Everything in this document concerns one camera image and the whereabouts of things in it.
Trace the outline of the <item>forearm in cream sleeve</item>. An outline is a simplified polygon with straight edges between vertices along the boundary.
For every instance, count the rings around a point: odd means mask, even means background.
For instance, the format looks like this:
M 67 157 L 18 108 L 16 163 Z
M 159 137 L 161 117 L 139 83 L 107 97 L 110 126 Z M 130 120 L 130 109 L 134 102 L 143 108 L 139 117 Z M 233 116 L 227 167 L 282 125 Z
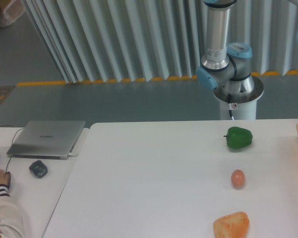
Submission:
M 0 238 L 24 238 L 21 210 L 10 196 L 7 185 L 0 184 Z

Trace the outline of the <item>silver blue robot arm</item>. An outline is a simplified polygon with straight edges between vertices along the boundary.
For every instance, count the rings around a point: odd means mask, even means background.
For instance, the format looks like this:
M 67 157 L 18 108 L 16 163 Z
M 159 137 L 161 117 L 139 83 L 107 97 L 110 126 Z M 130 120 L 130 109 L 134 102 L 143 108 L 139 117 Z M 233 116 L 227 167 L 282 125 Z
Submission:
M 214 89 L 247 74 L 298 70 L 298 0 L 206 0 L 205 53 L 196 70 Z

